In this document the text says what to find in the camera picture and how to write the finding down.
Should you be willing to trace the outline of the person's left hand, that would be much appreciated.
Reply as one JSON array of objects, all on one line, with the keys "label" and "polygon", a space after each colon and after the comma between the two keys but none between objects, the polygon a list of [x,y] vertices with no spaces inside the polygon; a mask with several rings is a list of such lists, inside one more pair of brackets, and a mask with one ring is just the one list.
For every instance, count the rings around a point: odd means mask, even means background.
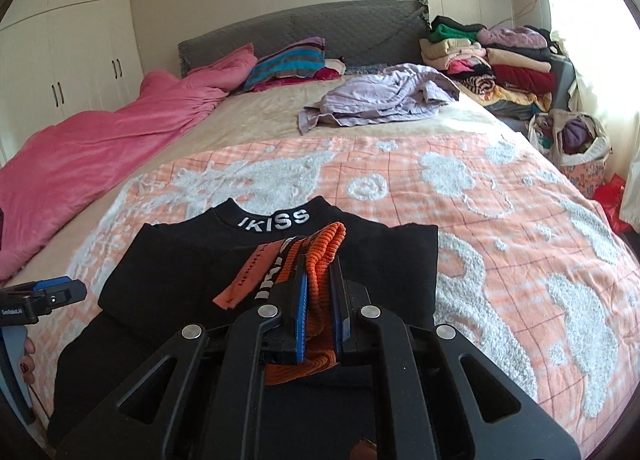
[{"label": "person's left hand", "polygon": [[24,354],[18,361],[18,366],[21,370],[22,379],[27,385],[32,385],[35,383],[35,352],[36,348],[34,342],[32,342],[31,338],[26,338],[24,343]]}]

